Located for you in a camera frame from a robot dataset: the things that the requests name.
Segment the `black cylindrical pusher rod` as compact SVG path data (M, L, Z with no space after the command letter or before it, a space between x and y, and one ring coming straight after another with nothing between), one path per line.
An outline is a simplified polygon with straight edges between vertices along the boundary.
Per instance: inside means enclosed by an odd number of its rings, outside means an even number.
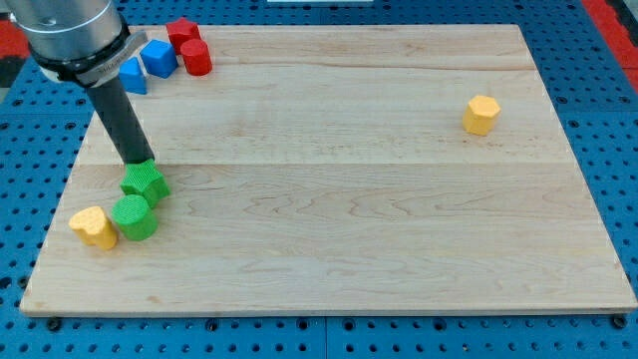
M87 90L91 103L124 164L140 164L155 154L118 77Z

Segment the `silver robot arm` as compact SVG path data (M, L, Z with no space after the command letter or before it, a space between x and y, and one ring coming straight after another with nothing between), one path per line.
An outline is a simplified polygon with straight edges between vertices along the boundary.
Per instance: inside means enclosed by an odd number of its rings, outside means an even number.
M119 78L120 67L148 41L131 32L112 0L7 0L29 50L52 81L87 92L126 164L155 155Z

